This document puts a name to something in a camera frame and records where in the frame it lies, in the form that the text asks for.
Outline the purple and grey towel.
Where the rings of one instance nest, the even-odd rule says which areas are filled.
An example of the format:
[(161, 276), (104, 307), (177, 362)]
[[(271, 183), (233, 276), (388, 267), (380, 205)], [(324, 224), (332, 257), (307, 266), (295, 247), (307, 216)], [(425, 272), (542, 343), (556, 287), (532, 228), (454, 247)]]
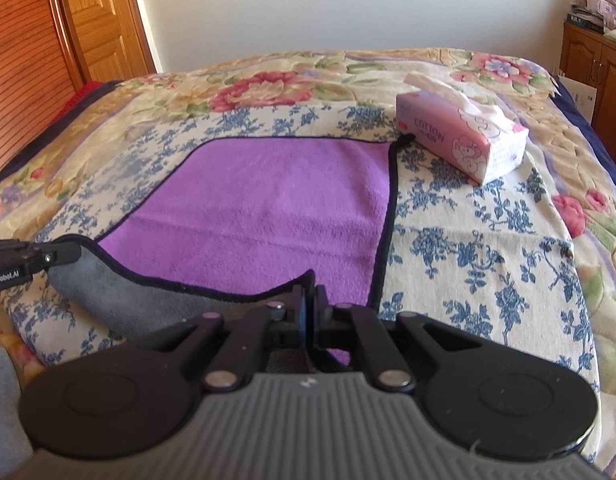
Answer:
[(295, 285), (376, 308), (395, 220), (401, 141), (208, 142), (51, 286), (120, 336), (218, 311), (239, 318)]

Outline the wooden room door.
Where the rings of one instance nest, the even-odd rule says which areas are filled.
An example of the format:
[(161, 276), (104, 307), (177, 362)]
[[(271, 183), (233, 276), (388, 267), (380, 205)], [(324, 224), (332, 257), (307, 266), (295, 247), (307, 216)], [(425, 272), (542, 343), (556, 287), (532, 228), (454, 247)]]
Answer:
[(155, 72), (137, 0), (62, 0), (82, 75), (127, 80)]

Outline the blue floral white cloth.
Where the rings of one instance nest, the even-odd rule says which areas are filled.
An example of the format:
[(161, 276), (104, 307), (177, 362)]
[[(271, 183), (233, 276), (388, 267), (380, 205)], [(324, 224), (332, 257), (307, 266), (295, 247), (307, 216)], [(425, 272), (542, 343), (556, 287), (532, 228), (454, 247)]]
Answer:
[[(224, 139), (334, 138), (401, 141), (395, 220), (381, 301), (385, 320), (415, 311), (527, 351), (600, 381), (596, 345), (574, 257), (532, 155), (486, 185), (413, 141), (377, 106), (306, 104), (201, 112), (122, 129), (110, 119), (86, 149), (53, 171), (41, 155), (0, 185), (0, 237), (91, 240), (137, 209), (200, 146)], [(106, 349), (126, 338), (51, 286), (49, 272), (6, 292), (15, 329), (46, 365)]]

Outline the red blanket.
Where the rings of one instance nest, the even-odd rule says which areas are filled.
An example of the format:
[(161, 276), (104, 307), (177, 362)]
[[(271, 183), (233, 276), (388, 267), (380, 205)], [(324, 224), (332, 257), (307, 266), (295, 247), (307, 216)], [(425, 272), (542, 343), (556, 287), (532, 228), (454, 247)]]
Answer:
[(98, 92), (102, 90), (103, 87), (104, 84), (102, 81), (89, 81), (64, 104), (58, 114), (56, 114), (51, 120), (52, 124), (54, 124), (54, 122), (58, 122), (64, 116), (73, 110), (76, 110), (79, 106), (88, 106), (92, 100), (96, 100), (98, 98)]

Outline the wooden slatted wardrobe door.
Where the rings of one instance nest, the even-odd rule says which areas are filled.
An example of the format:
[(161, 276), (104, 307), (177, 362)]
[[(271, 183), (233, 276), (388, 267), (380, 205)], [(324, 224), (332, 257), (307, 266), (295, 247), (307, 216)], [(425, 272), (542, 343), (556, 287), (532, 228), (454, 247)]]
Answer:
[(85, 80), (62, 0), (0, 0), (0, 171)]

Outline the pink tissue pack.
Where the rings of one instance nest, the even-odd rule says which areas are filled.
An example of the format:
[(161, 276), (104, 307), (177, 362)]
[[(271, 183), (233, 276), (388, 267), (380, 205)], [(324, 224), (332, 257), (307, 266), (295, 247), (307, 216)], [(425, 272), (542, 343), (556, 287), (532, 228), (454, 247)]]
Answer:
[(479, 184), (522, 163), (529, 130), (496, 104), (480, 104), (439, 79), (409, 73), (396, 96), (396, 124), (428, 151)]

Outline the floral quilt bedspread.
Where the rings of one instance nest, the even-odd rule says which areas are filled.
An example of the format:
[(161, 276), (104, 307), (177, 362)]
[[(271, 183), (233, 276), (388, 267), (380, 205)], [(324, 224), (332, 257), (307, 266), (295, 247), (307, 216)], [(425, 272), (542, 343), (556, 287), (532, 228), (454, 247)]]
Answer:
[[(478, 184), (404, 142), (405, 79), (529, 131)], [(138, 278), (257, 295), (313, 271), (334, 301), (416, 311), (584, 377), (616, 479), (616, 163), (523, 58), (291, 52), (104, 90), (0, 177), (0, 238), (97, 240)]]

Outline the dark blue bed sheet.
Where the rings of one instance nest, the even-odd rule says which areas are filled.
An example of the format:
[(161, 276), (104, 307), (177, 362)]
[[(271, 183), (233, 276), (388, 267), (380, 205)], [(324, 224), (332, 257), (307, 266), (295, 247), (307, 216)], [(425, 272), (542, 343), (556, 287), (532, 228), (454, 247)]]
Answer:
[(577, 127), (588, 141), (597, 160), (608, 172), (614, 187), (616, 188), (616, 163), (609, 155), (606, 146), (603, 144), (600, 137), (592, 128), (591, 124), (578, 111), (576, 102), (562, 82), (562, 76), (556, 77), (557, 92), (550, 99), (557, 106), (558, 110), (566, 116), (566, 118)]

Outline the white paper bag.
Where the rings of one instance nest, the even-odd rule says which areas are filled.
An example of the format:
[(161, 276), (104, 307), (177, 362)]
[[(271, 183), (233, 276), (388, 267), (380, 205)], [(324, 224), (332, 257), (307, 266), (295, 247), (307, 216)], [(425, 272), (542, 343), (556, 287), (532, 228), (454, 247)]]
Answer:
[(559, 75), (558, 80), (570, 93), (578, 112), (588, 122), (592, 122), (597, 90), (588, 84), (584, 84), (583, 82), (576, 81), (566, 76)]

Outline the wooden cabinet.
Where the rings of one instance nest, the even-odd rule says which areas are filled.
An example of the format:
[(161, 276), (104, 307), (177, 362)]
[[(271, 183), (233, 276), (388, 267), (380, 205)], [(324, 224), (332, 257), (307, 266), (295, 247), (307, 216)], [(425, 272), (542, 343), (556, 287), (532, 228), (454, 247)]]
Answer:
[(565, 22), (559, 70), (596, 90), (591, 125), (616, 163), (616, 42)]

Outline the dark book stack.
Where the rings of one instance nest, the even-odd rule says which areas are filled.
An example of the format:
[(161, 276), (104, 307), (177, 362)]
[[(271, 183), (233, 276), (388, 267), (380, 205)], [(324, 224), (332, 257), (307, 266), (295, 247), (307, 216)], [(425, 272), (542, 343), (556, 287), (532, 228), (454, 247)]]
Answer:
[(582, 8), (573, 4), (567, 13), (567, 21), (580, 28), (596, 32), (603, 35), (605, 33), (605, 22), (602, 14)]

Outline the pink box on cabinet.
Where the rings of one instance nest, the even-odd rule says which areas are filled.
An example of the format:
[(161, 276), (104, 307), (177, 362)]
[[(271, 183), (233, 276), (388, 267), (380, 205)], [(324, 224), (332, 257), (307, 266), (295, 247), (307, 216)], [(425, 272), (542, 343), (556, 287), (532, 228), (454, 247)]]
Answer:
[(606, 29), (616, 28), (616, 0), (586, 0), (586, 7), (600, 14)]

